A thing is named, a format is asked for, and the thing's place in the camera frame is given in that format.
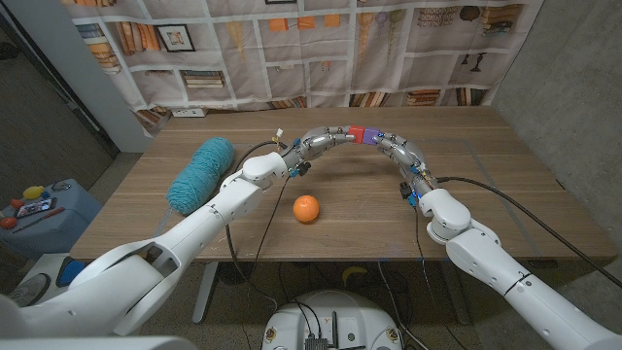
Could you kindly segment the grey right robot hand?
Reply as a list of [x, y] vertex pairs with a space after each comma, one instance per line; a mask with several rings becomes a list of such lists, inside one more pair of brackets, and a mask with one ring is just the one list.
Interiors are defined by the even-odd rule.
[[423, 195], [438, 188], [423, 152], [413, 141], [394, 133], [379, 133], [372, 140], [379, 152], [398, 165], [400, 174], [416, 194]]

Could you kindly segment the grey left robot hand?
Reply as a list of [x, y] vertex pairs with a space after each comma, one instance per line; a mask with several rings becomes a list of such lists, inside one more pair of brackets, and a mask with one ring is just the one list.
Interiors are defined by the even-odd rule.
[[318, 158], [330, 148], [354, 142], [356, 136], [350, 132], [350, 126], [320, 126], [309, 130], [282, 153], [282, 158], [289, 169]]

